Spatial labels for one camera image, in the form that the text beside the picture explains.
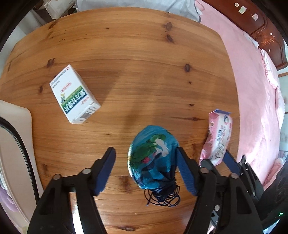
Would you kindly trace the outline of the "pink wet wipes pack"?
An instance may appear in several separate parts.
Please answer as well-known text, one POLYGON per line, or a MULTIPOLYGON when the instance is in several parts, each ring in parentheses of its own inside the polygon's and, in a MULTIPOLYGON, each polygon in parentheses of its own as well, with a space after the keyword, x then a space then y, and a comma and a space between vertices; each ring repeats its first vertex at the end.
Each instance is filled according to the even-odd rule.
POLYGON ((208 137, 201 150, 199 164, 209 159, 216 166, 223 161, 232 132, 230 112, 216 109, 209 113, 208 137))

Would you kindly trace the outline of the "blue drawstring pouch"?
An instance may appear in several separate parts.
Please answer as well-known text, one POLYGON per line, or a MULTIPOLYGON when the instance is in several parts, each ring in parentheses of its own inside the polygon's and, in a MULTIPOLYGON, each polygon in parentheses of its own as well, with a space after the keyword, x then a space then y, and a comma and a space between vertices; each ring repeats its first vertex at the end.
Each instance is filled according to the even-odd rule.
POLYGON ((135 183, 144 190, 147 205, 175 207, 180 203, 176 182, 177 139, 161 126, 148 125, 133 139, 127 167, 135 183))

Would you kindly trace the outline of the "white green medicine box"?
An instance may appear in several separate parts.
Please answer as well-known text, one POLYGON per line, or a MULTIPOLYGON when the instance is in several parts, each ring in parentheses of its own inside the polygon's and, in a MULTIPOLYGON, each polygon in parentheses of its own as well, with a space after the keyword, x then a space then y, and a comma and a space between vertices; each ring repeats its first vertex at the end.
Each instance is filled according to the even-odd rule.
POLYGON ((71 124, 84 123, 101 108, 81 76, 70 64, 53 78, 50 87, 71 124))

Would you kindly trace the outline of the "white plastic storage bin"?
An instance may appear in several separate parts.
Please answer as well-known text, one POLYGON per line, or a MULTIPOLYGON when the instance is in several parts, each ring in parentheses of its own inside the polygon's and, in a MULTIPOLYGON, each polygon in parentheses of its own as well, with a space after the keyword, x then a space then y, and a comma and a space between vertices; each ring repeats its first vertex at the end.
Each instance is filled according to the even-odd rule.
MULTIPOLYGON (((23 140, 39 195, 42 195, 43 186, 34 155, 32 116, 29 110, 1 101, 1 117, 17 130, 23 140)), ((13 136, 3 128, 1 128, 1 205, 16 228, 21 233, 26 232, 36 207, 35 196, 24 157, 13 136)))

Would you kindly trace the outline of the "pink bed blanket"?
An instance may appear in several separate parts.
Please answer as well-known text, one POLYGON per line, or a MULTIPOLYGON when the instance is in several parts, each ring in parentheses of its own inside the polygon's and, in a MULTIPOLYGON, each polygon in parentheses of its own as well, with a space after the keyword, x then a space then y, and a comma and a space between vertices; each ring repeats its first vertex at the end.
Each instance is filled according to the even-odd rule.
POLYGON ((204 1, 196 1, 201 24, 216 31, 228 52, 240 110, 237 160, 245 155, 267 189, 284 165, 277 164, 285 104, 277 70, 268 53, 223 14, 204 1))

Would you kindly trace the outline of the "dark wooden headboard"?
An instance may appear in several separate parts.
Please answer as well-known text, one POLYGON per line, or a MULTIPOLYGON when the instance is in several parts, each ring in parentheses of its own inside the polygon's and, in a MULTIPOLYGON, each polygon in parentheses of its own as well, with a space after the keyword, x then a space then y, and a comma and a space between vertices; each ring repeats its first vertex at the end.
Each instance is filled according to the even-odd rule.
POLYGON ((217 11, 255 39, 268 52, 277 70, 287 67, 285 43, 272 21, 252 1, 207 0, 217 11))

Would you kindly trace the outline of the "grey pillow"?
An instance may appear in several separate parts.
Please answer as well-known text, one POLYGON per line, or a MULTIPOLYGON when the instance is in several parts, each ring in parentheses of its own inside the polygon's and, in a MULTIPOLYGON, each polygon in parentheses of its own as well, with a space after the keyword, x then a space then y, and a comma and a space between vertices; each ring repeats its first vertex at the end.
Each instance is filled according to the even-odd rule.
POLYGON ((80 12, 108 7, 139 7, 176 14, 198 23, 201 21, 200 9, 190 0, 79 0, 75 4, 80 12))

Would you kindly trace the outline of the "white handbag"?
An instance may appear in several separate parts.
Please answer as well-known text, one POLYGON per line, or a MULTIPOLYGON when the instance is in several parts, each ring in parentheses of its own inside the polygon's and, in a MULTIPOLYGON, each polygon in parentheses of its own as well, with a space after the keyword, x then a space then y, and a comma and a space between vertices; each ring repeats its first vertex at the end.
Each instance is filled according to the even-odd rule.
POLYGON ((74 0, 52 0, 47 1, 44 7, 52 19, 59 19, 74 4, 74 0))

